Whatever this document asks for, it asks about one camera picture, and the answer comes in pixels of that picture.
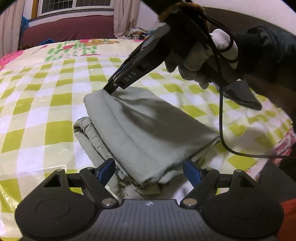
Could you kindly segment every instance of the bed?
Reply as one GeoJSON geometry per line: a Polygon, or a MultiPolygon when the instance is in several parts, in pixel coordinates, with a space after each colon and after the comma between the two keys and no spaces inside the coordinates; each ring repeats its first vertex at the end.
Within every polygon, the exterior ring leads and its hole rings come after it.
{"type": "MultiPolygon", "coordinates": [[[[74,122],[87,115],[83,97],[102,89],[108,78],[140,44],[135,40],[83,39],[15,52],[0,60],[0,237],[17,240],[18,203],[55,169],[75,173],[93,166],[73,133],[74,122]]],[[[133,84],[154,94],[218,131],[218,92],[202,90],[164,64],[133,84]]],[[[224,98],[223,130],[236,151],[286,154],[295,143],[292,121],[269,99],[254,111],[224,98]]],[[[267,159],[228,153],[218,143],[199,163],[221,173],[243,169],[256,178],[267,159]]],[[[280,160],[271,160],[278,164],[280,160]]],[[[192,188],[183,177],[160,197],[177,198],[192,188]]]]}

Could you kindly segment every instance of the cartoon print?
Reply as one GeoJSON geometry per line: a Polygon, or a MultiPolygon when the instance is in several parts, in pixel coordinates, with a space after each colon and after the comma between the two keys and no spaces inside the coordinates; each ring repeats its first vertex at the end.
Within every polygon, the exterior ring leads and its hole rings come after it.
{"type": "Polygon", "coordinates": [[[62,58],[73,58],[79,56],[97,56],[97,46],[101,44],[119,43],[111,39],[82,39],[59,43],[55,48],[47,52],[45,61],[55,61],[62,58]]]}
{"type": "Polygon", "coordinates": [[[0,58],[0,71],[4,69],[5,65],[10,63],[12,60],[16,59],[18,56],[22,55],[23,52],[23,50],[16,51],[14,53],[9,53],[0,58]]]}
{"type": "Polygon", "coordinates": [[[74,46],[75,44],[67,45],[67,46],[64,46],[62,50],[71,49],[74,46]]]}
{"type": "Polygon", "coordinates": [[[82,39],[80,40],[80,43],[84,43],[86,46],[94,46],[101,44],[115,44],[119,42],[111,39],[82,39]]]}

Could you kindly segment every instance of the white curtain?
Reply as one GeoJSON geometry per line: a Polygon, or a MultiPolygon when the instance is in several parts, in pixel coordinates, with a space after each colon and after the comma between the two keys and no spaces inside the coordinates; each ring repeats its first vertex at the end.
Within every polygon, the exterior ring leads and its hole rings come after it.
{"type": "Polygon", "coordinates": [[[136,26],[140,0],[114,0],[114,35],[128,39],[128,32],[136,26]]]}
{"type": "Polygon", "coordinates": [[[0,58],[17,51],[25,0],[18,0],[0,15],[0,58]]]}

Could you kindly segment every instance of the white glove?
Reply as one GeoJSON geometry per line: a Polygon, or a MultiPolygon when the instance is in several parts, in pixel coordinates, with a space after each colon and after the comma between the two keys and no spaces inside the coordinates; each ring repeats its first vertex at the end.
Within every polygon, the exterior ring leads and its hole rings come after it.
{"type": "MultiPolygon", "coordinates": [[[[210,35],[217,49],[220,51],[226,49],[230,44],[229,35],[221,29],[214,30],[210,35]]],[[[233,42],[231,49],[221,54],[229,60],[234,60],[238,55],[236,43],[233,42]]],[[[185,58],[184,67],[178,66],[181,77],[185,80],[194,80],[200,84],[202,89],[206,89],[209,86],[209,82],[211,82],[211,80],[200,73],[199,70],[211,55],[213,55],[213,52],[210,48],[205,50],[201,43],[196,43],[192,47],[188,56],[185,58]]],[[[229,65],[233,69],[236,69],[237,64],[238,62],[229,65]]],[[[169,73],[173,72],[177,67],[177,65],[167,62],[165,62],[165,66],[169,73]]]]}

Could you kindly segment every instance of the window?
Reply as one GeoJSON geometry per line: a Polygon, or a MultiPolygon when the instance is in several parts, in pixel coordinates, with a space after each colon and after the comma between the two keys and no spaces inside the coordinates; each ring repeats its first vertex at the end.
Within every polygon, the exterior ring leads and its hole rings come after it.
{"type": "Polygon", "coordinates": [[[114,0],[40,0],[38,16],[77,9],[113,8],[114,0]]]}

